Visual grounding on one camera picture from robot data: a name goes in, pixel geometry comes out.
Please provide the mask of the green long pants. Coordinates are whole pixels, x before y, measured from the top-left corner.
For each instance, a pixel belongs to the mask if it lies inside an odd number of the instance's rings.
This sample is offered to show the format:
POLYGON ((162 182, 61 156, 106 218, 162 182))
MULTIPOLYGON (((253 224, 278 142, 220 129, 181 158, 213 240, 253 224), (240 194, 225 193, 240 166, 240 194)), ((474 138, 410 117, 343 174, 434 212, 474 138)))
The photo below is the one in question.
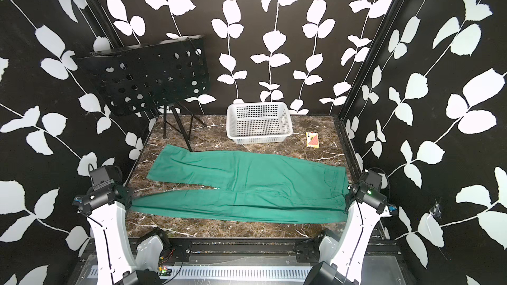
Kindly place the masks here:
POLYGON ((191 153, 168 145, 147 177, 200 186, 134 199, 132 210, 148 215, 283 224, 347 220, 344 167, 275 154, 191 153))

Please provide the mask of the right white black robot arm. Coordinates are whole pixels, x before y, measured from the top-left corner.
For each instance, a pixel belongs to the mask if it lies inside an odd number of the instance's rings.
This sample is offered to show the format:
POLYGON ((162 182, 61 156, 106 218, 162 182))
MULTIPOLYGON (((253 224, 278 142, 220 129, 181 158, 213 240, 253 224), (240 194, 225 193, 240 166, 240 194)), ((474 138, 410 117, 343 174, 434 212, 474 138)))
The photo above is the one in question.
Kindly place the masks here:
POLYGON ((341 237, 326 232, 319 244, 319 263, 308 273, 305 284, 360 284, 364 256, 377 223, 398 215, 380 190, 382 175, 366 170, 346 196, 347 222, 341 237))

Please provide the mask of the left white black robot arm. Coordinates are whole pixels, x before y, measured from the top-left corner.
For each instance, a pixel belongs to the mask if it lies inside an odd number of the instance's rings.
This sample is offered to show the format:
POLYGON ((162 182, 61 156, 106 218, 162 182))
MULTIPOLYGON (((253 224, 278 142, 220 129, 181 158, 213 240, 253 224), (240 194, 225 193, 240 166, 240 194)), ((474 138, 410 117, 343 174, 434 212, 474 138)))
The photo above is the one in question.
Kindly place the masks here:
POLYGON ((143 236, 133 254, 126 230, 126 209, 132 194, 110 182, 78 195, 73 205, 87 218, 95 239, 98 284, 164 284, 158 275, 162 251, 170 245, 161 230, 143 236))

